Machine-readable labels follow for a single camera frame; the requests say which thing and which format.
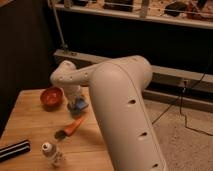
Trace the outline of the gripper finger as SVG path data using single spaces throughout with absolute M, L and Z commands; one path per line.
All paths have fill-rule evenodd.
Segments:
M 72 116 L 78 116 L 80 113 L 80 109 L 76 105 L 71 105 L 70 103 L 68 103 L 67 108 Z

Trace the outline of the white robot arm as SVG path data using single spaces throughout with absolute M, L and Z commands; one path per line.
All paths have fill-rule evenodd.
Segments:
M 142 97 L 152 67 L 142 56 L 111 59 L 78 69 L 63 61 L 51 74 L 69 104 L 89 88 L 93 112 L 114 171 L 168 171 Z

